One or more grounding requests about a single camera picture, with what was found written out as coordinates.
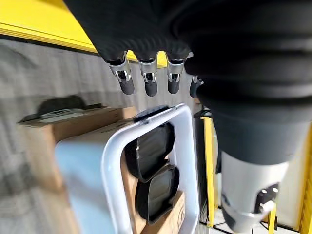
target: brown cardboard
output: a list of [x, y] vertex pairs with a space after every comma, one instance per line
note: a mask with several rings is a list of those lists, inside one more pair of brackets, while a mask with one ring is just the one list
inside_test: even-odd
[[62, 176], [55, 162], [56, 143], [122, 119], [132, 118], [135, 114], [134, 107], [101, 108], [84, 111], [82, 115], [71, 118], [56, 118], [56, 121], [50, 119], [51, 122], [48, 123], [36, 119], [18, 124], [32, 174], [39, 184], [38, 198], [42, 202], [53, 233], [79, 233], [75, 214], [71, 209]]
[[31, 120], [18, 125], [30, 161], [32, 173], [40, 186], [57, 191], [63, 188], [62, 176], [54, 160], [57, 142], [78, 136], [136, 114], [134, 107], [116, 109], [102, 108], [88, 110], [81, 116], [42, 122]]
[[137, 191], [137, 178], [130, 174], [127, 168], [127, 163], [124, 153], [121, 156], [120, 161], [121, 176], [123, 180], [123, 186], [128, 203], [128, 210], [131, 219], [132, 231], [134, 234], [140, 234], [146, 225], [146, 220], [143, 219], [136, 211], [135, 199]]
[[147, 224], [141, 234], [178, 234], [185, 216], [184, 192], [177, 191], [173, 209], [153, 225]]

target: robotic arm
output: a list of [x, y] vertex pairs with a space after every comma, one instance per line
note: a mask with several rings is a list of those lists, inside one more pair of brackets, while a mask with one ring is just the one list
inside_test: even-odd
[[204, 81], [197, 96], [211, 109], [222, 151], [225, 220], [235, 232], [259, 222], [273, 208], [312, 117], [312, 2], [65, 3], [125, 94], [134, 91], [127, 50], [139, 60], [149, 96], [157, 93], [158, 51], [167, 54], [170, 93], [178, 91], [183, 67]]

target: gray concrete floor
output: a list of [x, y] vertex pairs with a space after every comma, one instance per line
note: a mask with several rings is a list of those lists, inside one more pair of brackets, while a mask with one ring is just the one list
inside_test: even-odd
[[[180, 90], [170, 95], [166, 70], [157, 75], [158, 94], [145, 94], [136, 63], [131, 63], [135, 94], [124, 95], [102, 58], [40, 45], [0, 39], [0, 233], [53, 233], [41, 212], [40, 188], [33, 180], [16, 122], [36, 112], [51, 97], [79, 95], [87, 104], [136, 106], [138, 111], [181, 102], [193, 108], [191, 77], [184, 74]], [[208, 233], [198, 227], [197, 233]]]

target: black tray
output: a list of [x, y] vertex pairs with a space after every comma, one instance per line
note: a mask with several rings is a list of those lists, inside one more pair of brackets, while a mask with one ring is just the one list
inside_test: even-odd
[[149, 182], [138, 182], [136, 188], [136, 210], [149, 224], [157, 222], [173, 208], [180, 183], [179, 169], [165, 165]]
[[165, 123], [128, 143], [124, 151], [130, 173], [141, 182], [149, 181], [168, 163], [165, 157], [175, 138], [173, 125]]

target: silver metal joint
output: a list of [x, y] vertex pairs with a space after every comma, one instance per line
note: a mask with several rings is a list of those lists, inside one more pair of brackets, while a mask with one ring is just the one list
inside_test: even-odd
[[129, 61], [127, 59], [126, 52], [124, 53], [124, 62], [120, 65], [111, 65], [109, 64], [109, 67], [113, 73], [113, 75], [118, 79], [119, 82], [121, 80], [129, 81], [131, 79], [131, 69], [129, 65]]
[[153, 62], [139, 62], [141, 74], [144, 82], [147, 83], [151, 80], [153, 83], [156, 82], [157, 76], [157, 59]]
[[193, 76], [193, 82], [194, 83], [199, 82], [199, 84], [203, 84], [204, 83], [201, 79], [198, 79], [198, 76]]
[[167, 62], [167, 76], [169, 81], [172, 82], [175, 80], [176, 82], [179, 82], [184, 68], [184, 61], [179, 64], [173, 64], [169, 61]]

